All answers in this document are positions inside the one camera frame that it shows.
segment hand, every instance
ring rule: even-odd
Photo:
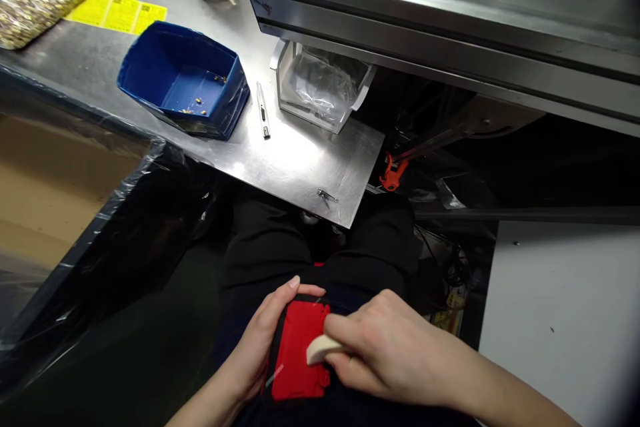
[[[300,277],[295,276],[263,300],[240,342],[216,373],[227,379],[228,388],[234,390],[240,402],[246,402],[260,392],[273,335],[285,306],[297,294],[321,297],[325,293],[325,289],[318,286],[300,285]]]
[[[457,374],[476,355],[391,290],[348,317],[329,314],[324,331],[355,353],[325,358],[346,387],[407,404],[455,408]]]

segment person's left hand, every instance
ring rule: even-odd
[[[228,388],[234,391],[238,401],[246,402],[260,392],[273,335],[285,306],[297,294],[321,297],[325,293],[325,289],[318,286],[300,285],[300,277],[295,276],[265,297],[240,342],[219,369],[219,374],[226,377]]]

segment dark floor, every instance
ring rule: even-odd
[[[211,375],[225,248],[215,244],[194,243],[164,290],[87,331],[0,406],[0,426],[164,425]]]

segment white panel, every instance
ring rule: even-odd
[[[500,223],[480,352],[583,427],[627,405],[639,312],[640,228]]]

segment blue plastic bin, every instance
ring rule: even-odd
[[[127,52],[120,90],[187,133],[227,140],[249,86],[236,52],[200,32],[154,22]]]

